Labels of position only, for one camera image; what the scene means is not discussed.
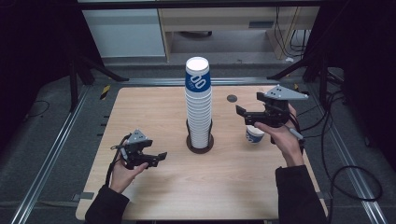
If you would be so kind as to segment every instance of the black base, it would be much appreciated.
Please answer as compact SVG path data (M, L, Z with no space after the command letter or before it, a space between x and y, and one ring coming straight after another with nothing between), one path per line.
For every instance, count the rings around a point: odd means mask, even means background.
M208 143L207 147L203 147L203 148L197 148L197 147L192 146L191 135L190 135L190 126L189 126L188 120L186 120L186 125L187 125L187 131L189 131L189 135L187 136L187 139L186 139L186 144L187 144L187 147L189 148L189 150L196 154L204 154L204 153L210 151L210 149L212 149L212 147L215 143L215 138L210 133L212 131L213 120L210 122L209 131L207 132L207 137L209 139L209 143Z

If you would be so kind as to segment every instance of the wooden table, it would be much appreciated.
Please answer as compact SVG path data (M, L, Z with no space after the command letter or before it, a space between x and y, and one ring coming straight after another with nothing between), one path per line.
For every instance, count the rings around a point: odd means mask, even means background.
M168 155L124 191L131 200L124 219L277 219L275 169L286 163L268 134L258 145L251 145L245 137L244 120L235 113L235 104L247 111L263 110L256 91L272 87L212 88L215 144L206 154L194 154L186 145L184 87L121 89L84 192L97 194L115 155L110 148L119 144L124 135L139 129L153 140L152 146L144 149L145 154L167 151ZM227 101L229 94L237 96L236 103ZM319 191L307 157L305 163ZM84 219L91 203L81 199L78 219Z

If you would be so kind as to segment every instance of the sleeve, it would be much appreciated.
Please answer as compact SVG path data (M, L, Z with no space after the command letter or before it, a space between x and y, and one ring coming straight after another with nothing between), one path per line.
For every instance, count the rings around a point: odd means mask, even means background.
M280 224L327 223L305 165L276 169Z
M86 224L121 223L129 199L122 194L102 186L85 214Z

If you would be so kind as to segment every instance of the hand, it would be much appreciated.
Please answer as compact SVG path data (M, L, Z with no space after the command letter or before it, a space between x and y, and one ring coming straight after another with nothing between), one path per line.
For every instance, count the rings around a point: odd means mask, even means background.
M113 174L111 176L110 188L117 193L123 193L125 189L132 183L134 178L142 173L147 167L148 163L143 163L133 170L128 170L123 164L123 160L120 156L117 157L117 162L114 164Z
M289 110L291 114L294 116L296 115L296 110L291 105L289 105ZM290 120L288 120L285 125L289 128L295 129ZM304 165L304 159L301 154L299 142L288 128L285 126L272 128L260 122L256 122L254 126L273 137L277 147L282 151L282 155L288 166Z

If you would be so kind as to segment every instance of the small cup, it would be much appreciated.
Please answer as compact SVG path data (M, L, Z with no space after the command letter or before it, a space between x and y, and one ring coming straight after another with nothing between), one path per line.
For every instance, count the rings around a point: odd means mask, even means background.
M264 134L265 132L263 132L262 130L255 128L252 125L247 125L246 137L250 143L258 144L264 137Z

